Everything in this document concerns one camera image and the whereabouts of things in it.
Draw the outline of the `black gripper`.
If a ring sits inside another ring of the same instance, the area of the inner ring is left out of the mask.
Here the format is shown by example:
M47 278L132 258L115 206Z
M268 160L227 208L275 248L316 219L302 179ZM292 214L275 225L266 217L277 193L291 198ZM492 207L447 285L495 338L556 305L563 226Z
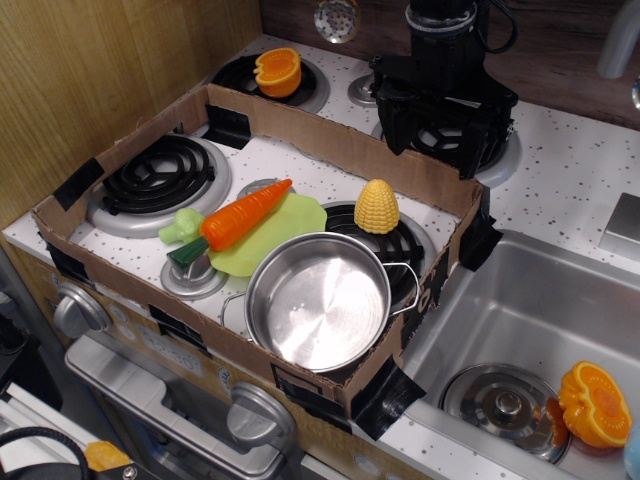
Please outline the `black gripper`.
M517 38L492 49L486 24L410 26L408 56L375 56L373 95L388 148L402 154L428 122L458 125L459 178L475 177L483 159L511 133L518 97L484 67L487 54L508 50Z

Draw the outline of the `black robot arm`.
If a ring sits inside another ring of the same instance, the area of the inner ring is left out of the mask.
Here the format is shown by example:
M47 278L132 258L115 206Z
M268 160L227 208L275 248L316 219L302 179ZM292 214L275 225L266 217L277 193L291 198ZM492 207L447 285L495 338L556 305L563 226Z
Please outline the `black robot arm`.
M512 23L500 47L488 40L490 10ZM412 1L405 10L407 56L375 56L372 96L384 139L396 155L407 149L434 157L471 179L509 140L517 94L486 71L519 29L503 1Z

